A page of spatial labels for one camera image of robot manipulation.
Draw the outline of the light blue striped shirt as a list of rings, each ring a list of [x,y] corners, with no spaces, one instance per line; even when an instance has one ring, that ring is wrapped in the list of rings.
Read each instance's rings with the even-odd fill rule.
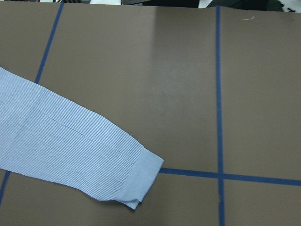
[[[136,209],[163,159],[105,117],[0,71],[0,167]]]

